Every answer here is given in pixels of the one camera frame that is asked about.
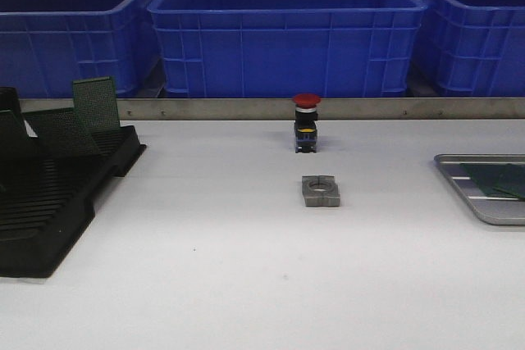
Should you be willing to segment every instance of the gray metal part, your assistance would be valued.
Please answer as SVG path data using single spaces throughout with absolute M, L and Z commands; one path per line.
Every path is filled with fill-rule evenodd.
M 336 178 L 330 175 L 303 176 L 303 196 L 307 207 L 338 207 L 341 201 Z
M 293 120 L 287 98 L 118 99 L 121 120 Z M 70 99 L 22 99 L 22 111 L 71 107 Z M 326 98 L 323 120 L 521 119 L 525 98 Z
M 487 198 L 461 164 L 525 164 L 525 155 L 438 155 L 437 167 L 479 220 L 491 225 L 525 225 L 525 201 Z

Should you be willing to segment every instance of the blue plastic crate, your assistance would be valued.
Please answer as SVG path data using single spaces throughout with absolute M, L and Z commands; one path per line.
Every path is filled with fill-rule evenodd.
M 413 62 L 444 96 L 525 96 L 525 0 L 427 0 Z
M 66 98 L 71 81 L 113 75 L 134 94 L 159 59 L 151 0 L 0 0 L 0 86 Z
M 401 96 L 419 0 L 155 0 L 167 92 Z

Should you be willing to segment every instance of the workbench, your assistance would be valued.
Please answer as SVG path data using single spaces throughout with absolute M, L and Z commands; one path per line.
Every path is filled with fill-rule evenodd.
M 433 161 L 523 153 L 523 120 L 322 120 L 309 154 L 289 120 L 129 124 L 148 149 L 55 273 L 0 278 L 0 348 L 523 349 L 525 229 Z

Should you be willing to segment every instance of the silver tray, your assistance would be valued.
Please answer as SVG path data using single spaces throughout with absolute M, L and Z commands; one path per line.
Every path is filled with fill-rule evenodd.
M 478 219 L 491 225 L 525 225 L 525 201 L 487 197 L 461 164 L 525 164 L 525 155 L 437 155 L 434 161 Z

